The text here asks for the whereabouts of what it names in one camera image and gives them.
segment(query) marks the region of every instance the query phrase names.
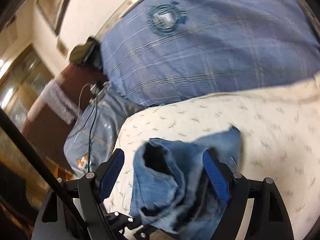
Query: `bed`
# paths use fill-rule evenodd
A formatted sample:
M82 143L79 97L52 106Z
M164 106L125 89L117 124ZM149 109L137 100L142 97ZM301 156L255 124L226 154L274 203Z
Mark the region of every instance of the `bed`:
M303 239L320 214L320 76L291 86L237 93L210 94L167 106L152 107L129 117L115 148L125 163L111 196L108 212L129 213L135 151L149 138L182 140L226 130L234 125L243 137L239 171L247 178L271 177L282 195L294 239ZM237 239L244 239L252 201ZM132 233L126 231L132 239Z

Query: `black pole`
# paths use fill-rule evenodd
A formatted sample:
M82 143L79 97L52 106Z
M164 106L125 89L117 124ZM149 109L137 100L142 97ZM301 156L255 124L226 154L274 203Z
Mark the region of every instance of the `black pole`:
M47 166L42 162L32 146L28 143L25 137L20 133L18 128L11 122L10 118L0 108L0 127L9 136L13 143L18 147L22 154L27 158L31 165L44 178L49 186L55 191L61 201L67 206L73 217L78 222L79 226L86 230L87 226L77 210L67 192L61 187L60 183L55 179L53 174L49 171Z

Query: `metal bolt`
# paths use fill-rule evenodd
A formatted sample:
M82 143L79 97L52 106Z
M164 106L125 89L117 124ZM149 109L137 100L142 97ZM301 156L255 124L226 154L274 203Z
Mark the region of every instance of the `metal bolt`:
M241 179L242 178L242 174L240 172L235 172L233 173L233 176L236 178L236 179Z
M87 179L92 179L94 177L94 172L89 172L85 176Z
M272 183L273 183L273 179L271 179L271 178L266 178L266 183L272 184Z

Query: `gray garment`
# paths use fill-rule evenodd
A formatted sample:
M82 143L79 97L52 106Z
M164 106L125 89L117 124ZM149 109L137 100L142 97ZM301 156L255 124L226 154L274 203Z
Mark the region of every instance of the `gray garment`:
M40 96L66 124L71 124L78 116L78 107L65 95L55 80L51 80L44 87Z
M78 177L82 177L88 171L89 133L95 116L95 107L91 105L87 107L64 145L67 161ZM97 118L91 133L90 171L95 171L101 163L109 159L124 121L143 109L142 106L122 98L111 89L105 92L97 107Z

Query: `wall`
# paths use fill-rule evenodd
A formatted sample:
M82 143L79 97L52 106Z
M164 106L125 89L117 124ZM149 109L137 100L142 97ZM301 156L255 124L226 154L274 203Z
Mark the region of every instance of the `wall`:
M70 0L63 20L60 39L71 50L95 36L106 20L125 0ZM33 45L50 71L57 75L67 65L57 50L57 37L44 20L39 8L34 10Z
M32 42L34 0L26 0L16 12L17 40L5 51L1 59L6 62L1 70L3 76L10 64L19 56Z

